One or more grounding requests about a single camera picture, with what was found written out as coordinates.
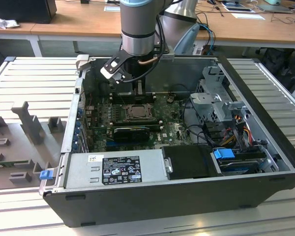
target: blue latch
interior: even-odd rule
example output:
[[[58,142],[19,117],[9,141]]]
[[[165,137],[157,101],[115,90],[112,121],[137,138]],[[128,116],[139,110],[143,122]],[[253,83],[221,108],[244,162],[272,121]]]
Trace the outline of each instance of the blue latch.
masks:
[[[53,179],[53,173],[54,173],[54,171],[52,171],[52,170],[41,171],[39,178],[41,180],[43,180],[43,179]]]
[[[216,159],[235,158],[231,149],[221,148],[213,152]]]

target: wooden desk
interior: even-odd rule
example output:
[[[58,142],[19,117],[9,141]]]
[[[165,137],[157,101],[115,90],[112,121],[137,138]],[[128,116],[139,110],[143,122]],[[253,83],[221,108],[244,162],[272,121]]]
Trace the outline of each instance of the wooden desk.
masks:
[[[80,1],[57,0],[56,4],[58,10],[50,24],[21,23],[20,28],[0,29],[0,38],[29,40],[37,57],[42,56],[40,40],[73,41],[76,52],[77,41],[120,42],[120,12],[104,11],[104,2],[80,4]],[[212,10],[206,14],[209,26],[216,35],[215,45],[295,48],[295,23],[287,25],[280,21],[271,22],[272,14],[269,13],[260,13],[265,20],[236,19],[231,13],[223,13],[225,17],[222,17],[212,7],[206,1],[201,1],[197,9]],[[286,20],[286,17],[295,18],[294,14],[275,16],[282,20]],[[201,31],[196,44],[201,47],[207,39],[208,33]]]
[[[57,13],[50,24],[36,24],[37,35],[120,37],[120,12],[104,11],[105,4],[56,1]]]
[[[34,27],[35,23],[19,23],[20,27],[1,29],[0,33],[6,34],[30,34],[30,30]]]
[[[206,13],[208,17],[209,27],[215,32],[217,45],[234,45],[234,46],[257,46],[260,43],[277,44],[282,48],[295,48],[295,23],[284,24],[280,21],[272,21],[272,13],[262,13],[258,9],[256,12],[265,18],[265,20],[237,19],[231,13],[227,12],[221,4],[217,4],[224,17],[216,9],[212,9],[212,5],[206,1],[198,4],[197,10],[211,11]],[[198,15],[202,22],[205,21],[203,14]],[[288,21],[286,17],[295,18],[295,14],[274,14],[276,18]],[[207,32],[202,31],[198,34],[198,40],[207,40]]]

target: warning label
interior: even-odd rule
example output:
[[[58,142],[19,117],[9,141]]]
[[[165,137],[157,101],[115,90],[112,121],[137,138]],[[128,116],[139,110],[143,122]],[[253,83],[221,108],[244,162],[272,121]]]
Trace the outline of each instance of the warning label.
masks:
[[[141,173],[138,156],[103,158],[104,185],[142,182]]]

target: paper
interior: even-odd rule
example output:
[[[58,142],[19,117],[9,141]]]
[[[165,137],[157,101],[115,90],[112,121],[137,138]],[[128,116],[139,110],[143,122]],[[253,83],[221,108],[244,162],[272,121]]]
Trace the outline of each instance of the paper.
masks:
[[[105,6],[104,11],[119,12],[120,11],[120,6]]]
[[[238,19],[265,20],[265,18],[263,18],[261,15],[255,15],[255,14],[232,13],[232,15]]]
[[[13,28],[20,26],[16,21],[14,20],[3,20],[0,19],[0,28],[6,29],[6,28]]]

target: white tissue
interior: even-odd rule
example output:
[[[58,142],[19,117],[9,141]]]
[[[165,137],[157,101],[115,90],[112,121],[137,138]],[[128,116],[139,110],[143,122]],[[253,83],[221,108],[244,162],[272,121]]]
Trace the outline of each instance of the white tissue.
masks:
[[[6,28],[13,28],[20,26],[15,20],[3,20],[0,19],[0,28],[6,29]]]

